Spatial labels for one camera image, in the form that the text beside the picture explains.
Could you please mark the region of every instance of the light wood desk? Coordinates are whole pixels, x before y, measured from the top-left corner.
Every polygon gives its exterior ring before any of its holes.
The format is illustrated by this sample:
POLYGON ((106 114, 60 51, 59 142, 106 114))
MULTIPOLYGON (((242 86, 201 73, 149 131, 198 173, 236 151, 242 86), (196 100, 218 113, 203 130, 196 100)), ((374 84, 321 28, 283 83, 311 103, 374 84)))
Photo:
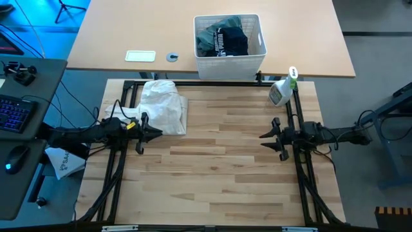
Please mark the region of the light wood desk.
MULTIPOLYGON (((101 116, 120 98, 123 82, 108 80, 101 116)), ((314 83, 298 85, 304 119, 322 122, 314 83)), ((303 225, 293 155, 281 162, 279 154, 260 145, 274 139, 258 138, 270 131, 275 116, 287 125, 285 107, 268 101, 268 88, 179 86, 178 91, 189 99, 187 135, 152 140, 141 156, 129 143, 116 223, 303 225)), ((108 155, 105 150, 88 160, 76 206, 80 217, 102 190, 108 155)), ((320 196, 344 221, 332 164, 314 155, 313 165, 320 196)), ((105 218, 111 195, 108 199, 105 218)))
POLYGON ((267 55, 264 75, 354 77, 332 0, 93 0, 68 58, 73 70, 197 72, 197 15, 257 14, 267 55), (156 51, 153 63, 126 62, 128 50, 156 51), (166 55, 176 52, 175 63, 166 55))

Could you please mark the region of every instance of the white basket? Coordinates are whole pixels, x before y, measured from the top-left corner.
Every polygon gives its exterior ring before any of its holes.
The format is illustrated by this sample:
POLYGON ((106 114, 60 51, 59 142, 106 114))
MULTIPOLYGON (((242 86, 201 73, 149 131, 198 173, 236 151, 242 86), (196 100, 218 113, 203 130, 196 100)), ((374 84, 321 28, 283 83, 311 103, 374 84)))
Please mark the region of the white basket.
POLYGON ((201 79, 238 79, 253 81, 267 53, 256 14, 238 15, 248 39, 248 54, 234 57, 199 57, 196 36, 210 25, 232 15, 206 15, 194 18, 194 55, 201 79))

